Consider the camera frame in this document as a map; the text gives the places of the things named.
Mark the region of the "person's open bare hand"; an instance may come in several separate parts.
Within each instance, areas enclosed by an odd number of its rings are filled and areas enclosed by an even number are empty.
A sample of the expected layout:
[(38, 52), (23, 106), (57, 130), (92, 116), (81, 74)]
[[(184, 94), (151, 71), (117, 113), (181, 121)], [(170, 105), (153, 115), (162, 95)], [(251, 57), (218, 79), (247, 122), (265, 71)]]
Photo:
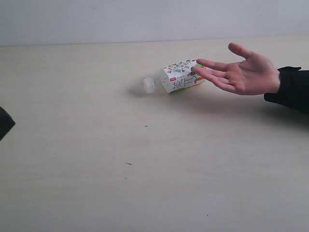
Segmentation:
[(279, 91), (280, 73), (270, 59), (237, 43), (230, 43), (228, 49), (244, 60), (222, 63), (198, 59), (197, 63), (201, 66), (194, 66), (191, 71), (219, 89), (238, 95), (253, 96)]

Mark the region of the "black sleeved forearm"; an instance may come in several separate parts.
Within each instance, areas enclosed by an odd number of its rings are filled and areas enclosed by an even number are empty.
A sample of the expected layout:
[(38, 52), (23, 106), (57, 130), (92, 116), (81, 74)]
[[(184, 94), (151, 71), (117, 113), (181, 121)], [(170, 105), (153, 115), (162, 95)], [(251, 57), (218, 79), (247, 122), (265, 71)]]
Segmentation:
[(300, 67), (279, 68), (280, 87), (277, 93), (264, 94), (264, 100), (309, 113), (309, 72)]

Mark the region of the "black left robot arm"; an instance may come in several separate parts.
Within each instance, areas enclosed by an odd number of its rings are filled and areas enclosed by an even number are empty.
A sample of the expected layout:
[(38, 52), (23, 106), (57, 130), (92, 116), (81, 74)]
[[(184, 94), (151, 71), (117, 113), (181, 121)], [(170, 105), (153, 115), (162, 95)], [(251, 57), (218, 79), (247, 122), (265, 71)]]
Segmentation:
[(0, 107), (0, 141), (13, 128), (15, 121), (12, 117)]

